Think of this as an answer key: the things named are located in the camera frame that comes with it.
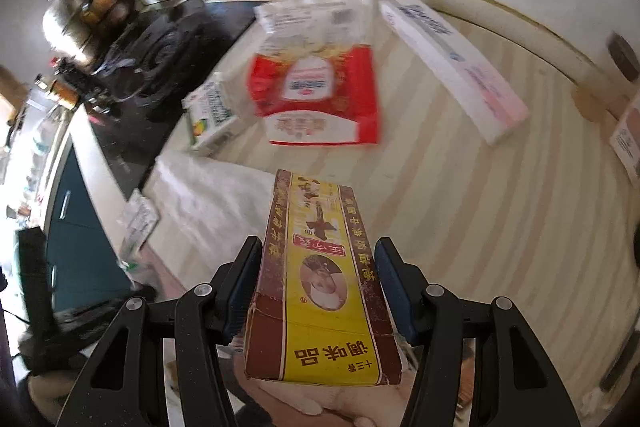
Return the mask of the yellow brown seasoning box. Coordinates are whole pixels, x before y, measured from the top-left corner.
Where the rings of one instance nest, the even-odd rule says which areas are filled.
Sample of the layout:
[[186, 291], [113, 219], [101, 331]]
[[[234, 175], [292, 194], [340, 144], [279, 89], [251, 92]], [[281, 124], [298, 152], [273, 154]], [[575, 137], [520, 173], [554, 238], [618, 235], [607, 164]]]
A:
[[244, 333], [245, 374], [397, 385], [401, 361], [354, 191], [279, 170]]

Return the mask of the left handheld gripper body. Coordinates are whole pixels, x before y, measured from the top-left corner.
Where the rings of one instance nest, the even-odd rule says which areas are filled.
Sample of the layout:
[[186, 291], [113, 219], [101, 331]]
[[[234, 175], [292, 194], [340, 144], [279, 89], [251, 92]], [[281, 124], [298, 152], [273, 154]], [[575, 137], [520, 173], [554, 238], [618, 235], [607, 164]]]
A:
[[140, 297], [152, 303], [157, 290], [135, 283], [122, 297], [54, 311], [47, 277], [46, 234], [38, 228], [16, 233], [20, 281], [29, 328], [18, 342], [18, 354], [35, 375], [70, 371], [80, 365], [78, 353], [100, 340], [127, 300]]

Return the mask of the teal cabinet doors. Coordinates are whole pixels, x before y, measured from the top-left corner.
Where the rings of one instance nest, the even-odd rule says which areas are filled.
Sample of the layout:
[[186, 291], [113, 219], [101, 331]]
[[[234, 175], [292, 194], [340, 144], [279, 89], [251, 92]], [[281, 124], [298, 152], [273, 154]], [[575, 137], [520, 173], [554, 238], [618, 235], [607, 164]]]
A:
[[122, 297], [131, 289], [94, 210], [73, 150], [62, 165], [54, 193], [46, 258], [56, 312]]

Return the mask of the small silver sachet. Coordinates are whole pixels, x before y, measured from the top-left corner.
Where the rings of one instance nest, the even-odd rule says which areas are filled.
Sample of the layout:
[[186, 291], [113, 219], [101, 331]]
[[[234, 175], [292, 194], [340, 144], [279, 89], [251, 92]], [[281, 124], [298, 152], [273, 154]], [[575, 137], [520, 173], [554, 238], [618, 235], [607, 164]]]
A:
[[119, 248], [119, 258], [130, 262], [155, 229], [160, 214], [151, 199], [138, 188], [131, 193], [117, 222], [125, 229]]

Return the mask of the white cloth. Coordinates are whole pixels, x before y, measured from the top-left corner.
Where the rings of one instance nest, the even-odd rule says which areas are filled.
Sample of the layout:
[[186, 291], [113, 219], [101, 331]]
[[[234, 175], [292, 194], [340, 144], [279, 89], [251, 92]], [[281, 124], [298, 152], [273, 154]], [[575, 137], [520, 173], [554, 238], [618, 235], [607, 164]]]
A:
[[143, 194], [160, 212], [151, 248], [184, 288], [208, 281], [245, 239], [265, 236], [274, 176], [170, 150]]

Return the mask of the long white toothpaste box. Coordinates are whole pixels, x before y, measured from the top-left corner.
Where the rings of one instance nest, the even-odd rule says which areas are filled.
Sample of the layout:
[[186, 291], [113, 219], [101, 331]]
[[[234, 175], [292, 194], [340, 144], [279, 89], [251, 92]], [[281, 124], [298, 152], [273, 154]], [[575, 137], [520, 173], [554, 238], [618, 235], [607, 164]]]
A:
[[529, 117], [526, 104], [484, 57], [420, 0], [381, 0], [390, 28], [434, 72], [486, 143], [500, 141]]

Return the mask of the green white medicine box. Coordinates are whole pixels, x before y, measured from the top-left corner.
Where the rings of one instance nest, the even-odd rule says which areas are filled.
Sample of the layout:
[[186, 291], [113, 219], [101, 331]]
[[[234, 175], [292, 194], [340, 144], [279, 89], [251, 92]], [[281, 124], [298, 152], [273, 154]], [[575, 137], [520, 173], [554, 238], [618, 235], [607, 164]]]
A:
[[245, 130], [235, 112], [220, 72], [209, 77], [182, 100], [188, 123], [191, 150], [198, 155], [216, 154]]

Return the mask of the black gas stove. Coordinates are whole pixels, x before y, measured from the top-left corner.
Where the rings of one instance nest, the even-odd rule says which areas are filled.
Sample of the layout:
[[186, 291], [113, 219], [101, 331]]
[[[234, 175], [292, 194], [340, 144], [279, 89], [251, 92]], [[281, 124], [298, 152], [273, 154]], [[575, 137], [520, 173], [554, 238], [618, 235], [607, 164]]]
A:
[[122, 194], [145, 184], [182, 100], [254, 23], [258, 4], [186, 0], [140, 15], [112, 44], [92, 74], [111, 106], [103, 115], [92, 110], [89, 120]]

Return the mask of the red white sugar bag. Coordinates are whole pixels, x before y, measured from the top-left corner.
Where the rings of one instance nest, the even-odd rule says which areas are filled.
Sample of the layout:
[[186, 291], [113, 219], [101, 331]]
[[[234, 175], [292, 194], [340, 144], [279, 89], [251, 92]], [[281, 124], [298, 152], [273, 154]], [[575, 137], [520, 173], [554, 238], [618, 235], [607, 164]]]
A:
[[374, 0], [284, 0], [255, 14], [265, 39], [246, 85], [268, 141], [378, 142]]

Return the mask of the stainless steel pot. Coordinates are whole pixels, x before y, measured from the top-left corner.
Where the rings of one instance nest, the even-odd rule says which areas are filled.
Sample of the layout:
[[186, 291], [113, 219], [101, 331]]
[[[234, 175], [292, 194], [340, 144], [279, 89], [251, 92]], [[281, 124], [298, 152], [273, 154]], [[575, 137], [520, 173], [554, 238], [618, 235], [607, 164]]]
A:
[[55, 52], [90, 69], [137, 15], [136, 0], [48, 0], [42, 30]]

